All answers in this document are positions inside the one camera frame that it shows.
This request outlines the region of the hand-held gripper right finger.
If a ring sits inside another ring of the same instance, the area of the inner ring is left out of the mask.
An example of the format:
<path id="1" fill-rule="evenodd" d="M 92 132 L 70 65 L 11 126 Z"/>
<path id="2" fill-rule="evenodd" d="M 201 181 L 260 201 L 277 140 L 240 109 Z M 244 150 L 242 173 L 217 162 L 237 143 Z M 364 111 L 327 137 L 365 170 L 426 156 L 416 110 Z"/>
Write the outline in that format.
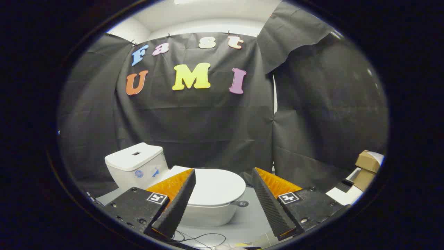
<path id="1" fill-rule="evenodd" d="M 255 167 L 251 184 L 278 240 L 304 234 L 328 220 L 343 215 L 342 205 L 316 187 L 301 188 Z"/>

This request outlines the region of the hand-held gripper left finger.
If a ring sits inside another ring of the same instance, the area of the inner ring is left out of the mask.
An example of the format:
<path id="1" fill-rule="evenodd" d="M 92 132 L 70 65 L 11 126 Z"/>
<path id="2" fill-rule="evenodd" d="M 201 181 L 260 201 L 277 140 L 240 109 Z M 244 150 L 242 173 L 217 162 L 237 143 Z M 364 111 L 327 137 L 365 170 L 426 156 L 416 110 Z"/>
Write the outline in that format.
<path id="1" fill-rule="evenodd" d="M 171 241 L 196 185 L 196 172 L 188 169 L 152 187 L 130 187 L 103 210 L 132 231 Z"/>

